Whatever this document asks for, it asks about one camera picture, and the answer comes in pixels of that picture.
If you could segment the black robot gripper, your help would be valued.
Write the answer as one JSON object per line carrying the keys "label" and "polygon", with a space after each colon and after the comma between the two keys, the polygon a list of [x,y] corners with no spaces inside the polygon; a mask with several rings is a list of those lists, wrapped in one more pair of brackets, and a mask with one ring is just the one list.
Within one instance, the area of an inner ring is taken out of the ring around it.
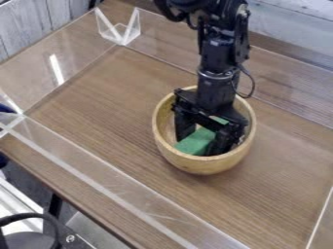
{"label": "black robot gripper", "polygon": [[[221,73],[199,69],[196,88],[173,91],[171,111],[175,139],[180,141],[195,131],[195,123],[217,130],[208,144],[208,156],[221,155],[231,150],[231,147],[239,143],[244,127],[248,125],[247,119],[232,107],[237,95],[239,73],[239,69],[225,70]],[[229,121],[229,125],[220,128],[212,117]]]}

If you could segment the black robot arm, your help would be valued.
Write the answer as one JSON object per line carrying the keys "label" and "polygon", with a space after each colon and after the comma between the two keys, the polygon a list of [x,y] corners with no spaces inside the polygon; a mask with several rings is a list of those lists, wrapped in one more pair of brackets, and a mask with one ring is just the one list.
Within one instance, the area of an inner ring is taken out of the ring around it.
{"label": "black robot arm", "polygon": [[236,111],[237,83],[250,55],[247,0],[153,0],[164,17],[197,32],[200,64],[195,89],[173,91],[175,149],[217,156],[244,136],[247,118]]}

